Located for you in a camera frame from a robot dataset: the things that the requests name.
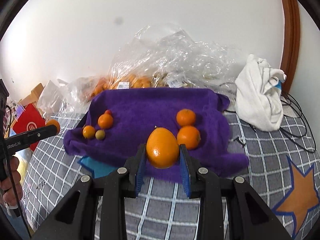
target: plastic bag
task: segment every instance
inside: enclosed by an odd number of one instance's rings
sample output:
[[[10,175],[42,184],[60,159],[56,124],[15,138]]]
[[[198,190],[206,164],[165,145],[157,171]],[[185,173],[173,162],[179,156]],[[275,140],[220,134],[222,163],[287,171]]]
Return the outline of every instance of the plastic bag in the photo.
[[[194,42],[175,25],[146,26],[114,57],[105,88],[209,88],[235,99],[235,50]]]
[[[62,100],[63,97],[60,88],[49,80],[37,103],[37,108],[42,110],[42,117],[46,119],[46,121],[48,121],[53,114],[59,112]]]
[[[91,99],[103,91],[104,77],[81,77],[60,87],[62,101],[60,104],[58,122],[62,129],[68,128],[70,121],[85,114]]]

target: purple cloth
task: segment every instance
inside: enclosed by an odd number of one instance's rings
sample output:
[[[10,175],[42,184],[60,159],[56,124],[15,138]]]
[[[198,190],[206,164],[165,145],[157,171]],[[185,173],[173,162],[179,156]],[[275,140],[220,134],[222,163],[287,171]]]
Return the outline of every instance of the purple cloth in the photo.
[[[199,147],[190,151],[190,155],[218,176],[227,177],[249,164],[245,154],[227,152],[229,124],[221,112],[228,105],[227,97],[209,89],[106,90],[92,100],[86,120],[86,125],[99,129],[99,116],[110,109],[114,123],[111,129],[105,130],[106,138],[88,140],[82,136],[82,128],[69,130],[63,139],[65,151],[122,166],[128,157],[136,154],[141,143],[147,142],[154,126],[167,128],[177,136],[180,127],[176,114],[188,108],[196,113],[195,127],[201,135]],[[160,170],[147,162],[145,175],[181,182],[178,165]]]

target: finger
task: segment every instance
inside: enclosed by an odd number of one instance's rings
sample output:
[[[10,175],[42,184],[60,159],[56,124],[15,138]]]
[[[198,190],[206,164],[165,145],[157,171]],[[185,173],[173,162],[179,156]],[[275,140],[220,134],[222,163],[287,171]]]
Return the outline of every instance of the finger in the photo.
[[[17,194],[18,194],[18,198],[19,200],[22,199],[22,186],[20,183],[18,183],[16,185],[16,189],[17,189]],[[6,203],[8,203],[10,206],[14,206],[17,204],[16,198],[14,196],[14,192],[13,192],[13,188],[9,189],[4,195],[3,195],[3,199]]]
[[[10,159],[11,171],[16,171],[18,169],[18,166],[19,166],[19,159],[16,156],[12,156],[12,158]]]
[[[21,175],[17,171],[12,172],[12,177],[15,184],[18,184],[21,180]],[[6,178],[4,181],[2,181],[1,189],[7,190],[11,187],[12,187],[12,184],[11,184],[10,178]]]

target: gray plaid fabric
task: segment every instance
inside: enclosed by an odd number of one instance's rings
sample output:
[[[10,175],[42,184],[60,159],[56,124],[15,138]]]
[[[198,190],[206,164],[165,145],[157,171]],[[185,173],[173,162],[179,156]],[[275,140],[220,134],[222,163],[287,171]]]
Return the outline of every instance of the gray plaid fabric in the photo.
[[[236,114],[226,113],[231,138],[229,152],[242,152],[250,159],[248,169],[239,175],[250,182],[262,199],[274,207],[291,188],[288,155],[297,167],[305,172],[315,164],[316,189],[320,187],[319,156],[308,154],[295,146],[280,131],[261,132],[253,130]],[[62,138],[67,129],[72,129],[79,118],[71,118],[68,127],[63,127],[58,136],[39,143],[24,183],[24,204],[28,221],[37,229],[58,201],[83,174],[90,174],[78,164],[77,156],[66,155]],[[303,134],[300,119],[284,117],[282,127],[293,134]],[[310,134],[295,139],[307,149],[312,149]],[[125,218],[128,239],[196,239],[199,216],[199,200],[186,197],[182,185],[144,178],[144,185],[136,199],[125,199]],[[225,240],[229,239],[228,212],[223,203]],[[99,239],[100,212],[98,208],[95,238]],[[319,207],[310,212],[296,239],[303,239],[319,216]],[[291,216],[279,216],[289,234],[293,232]]]

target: white cloth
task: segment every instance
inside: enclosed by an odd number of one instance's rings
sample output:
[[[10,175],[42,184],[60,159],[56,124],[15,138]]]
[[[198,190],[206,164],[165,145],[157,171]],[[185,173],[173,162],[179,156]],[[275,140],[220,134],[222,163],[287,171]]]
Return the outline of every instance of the white cloth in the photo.
[[[271,68],[265,59],[249,55],[236,79],[239,118],[262,131],[278,130],[283,118],[281,82],[286,78],[281,69]]]

